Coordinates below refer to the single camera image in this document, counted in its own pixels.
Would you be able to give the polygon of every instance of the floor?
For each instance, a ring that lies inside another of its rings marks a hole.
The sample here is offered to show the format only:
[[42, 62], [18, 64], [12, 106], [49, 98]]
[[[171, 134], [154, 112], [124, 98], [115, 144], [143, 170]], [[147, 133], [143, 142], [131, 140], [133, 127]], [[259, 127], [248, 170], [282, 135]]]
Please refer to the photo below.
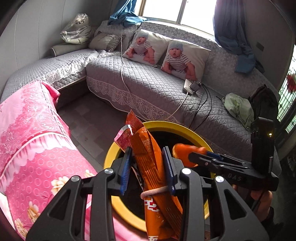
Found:
[[97, 172], [103, 169], [105, 156], [127, 113], [100, 100], [92, 93], [58, 110], [69, 126], [71, 139]]
[[[69, 126], [71, 139], [80, 153], [96, 171], [101, 171], [107, 151], [124, 126], [127, 113], [116, 110], [92, 93], [59, 109], [58, 113]], [[275, 210], [274, 223], [282, 223], [282, 228], [275, 228], [274, 241], [295, 240], [296, 178], [285, 161], [281, 166], [282, 174], [272, 207]]]

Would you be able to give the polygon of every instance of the striped shirt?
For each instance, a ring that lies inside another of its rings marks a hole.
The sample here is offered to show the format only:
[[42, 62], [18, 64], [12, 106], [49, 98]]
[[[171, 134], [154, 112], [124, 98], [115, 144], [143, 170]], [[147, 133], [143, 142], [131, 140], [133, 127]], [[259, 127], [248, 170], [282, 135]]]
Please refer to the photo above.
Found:
[[177, 58], [173, 58], [168, 54], [165, 58], [165, 61], [169, 62], [177, 72], [183, 72], [186, 68], [186, 65], [190, 62], [188, 57], [182, 53]]
[[145, 42], [142, 43], [142, 44], [137, 44], [136, 42], [134, 42], [131, 45], [131, 48], [134, 49], [134, 51], [136, 52], [137, 55], [144, 55], [144, 53], [150, 47], [152, 47], [152, 46], [151, 46], [151, 44], [147, 40], [145, 40]]

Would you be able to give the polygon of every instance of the window sill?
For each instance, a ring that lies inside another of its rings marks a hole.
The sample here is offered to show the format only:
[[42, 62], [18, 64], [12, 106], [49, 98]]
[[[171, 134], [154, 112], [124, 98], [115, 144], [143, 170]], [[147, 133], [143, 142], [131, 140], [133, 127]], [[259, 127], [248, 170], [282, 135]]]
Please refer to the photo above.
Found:
[[169, 27], [178, 28], [178, 29], [187, 31], [189, 33], [201, 36], [201, 37], [203, 37], [205, 39], [209, 39], [209, 40], [211, 40], [213, 42], [216, 42], [214, 35], [208, 34], [208, 33], [204, 32], [204, 31], [201, 31], [201, 30], [198, 30], [198, 29], [186, 26], [186, 25], [170, 23], [169, 21], [163, 20], [163, 19], [152, 19], [152, 18], [149, 18], [149, 17], [145, 17], [145, 18], [147, 18], [148, 20], [150, 19], [149, 22], [151, 22], [151, 23], [157, 23], [157, 24], [161, 24], [161, 25], [165, 25], [165, 26], [169, 26]]

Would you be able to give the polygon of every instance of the silver screw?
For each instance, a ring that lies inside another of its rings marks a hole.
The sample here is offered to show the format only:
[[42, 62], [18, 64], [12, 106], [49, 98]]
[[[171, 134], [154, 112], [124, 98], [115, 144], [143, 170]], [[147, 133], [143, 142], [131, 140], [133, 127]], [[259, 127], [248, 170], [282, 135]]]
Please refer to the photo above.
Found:
[[186, 175], [189, 175], [191, 173], [191, 170], [189, 168], [183, 168], [182, 172]]
[[221, 182], [224, 182], [224, 177], [222, 177], [222, 176], [217, 176], [217, 177], [215, 177], [215, 180], [216, 180], [216, 182], [221, 183]]
[[106, 169], [104, 170], [104, 172], [105, 172], [106, 174], [112, 174], [114, 171], [113, 171], [112, 168], [106, 168]]
[[77, 181], [79, 181], [79, 179], [80, 179], [79, 176], [73, 176], [73, 177], [71, 177], [71, 181], [72, 182], [77, 182]]

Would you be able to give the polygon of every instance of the white logo on wrapper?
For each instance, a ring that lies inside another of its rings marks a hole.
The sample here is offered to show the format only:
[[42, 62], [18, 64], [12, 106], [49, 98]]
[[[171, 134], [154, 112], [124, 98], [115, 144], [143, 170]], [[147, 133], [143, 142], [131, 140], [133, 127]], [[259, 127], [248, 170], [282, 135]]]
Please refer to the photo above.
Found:
[[149, 241], [156, 241], [158, 240], [158, 236], [148, 236]]
[[151, 196], [148, 196], [145, 198], [144, 204], [145, 204], [145, 206], [147, 206], [148, 210], [151, 210], [153, 212], [159, 212], [159, 209]]

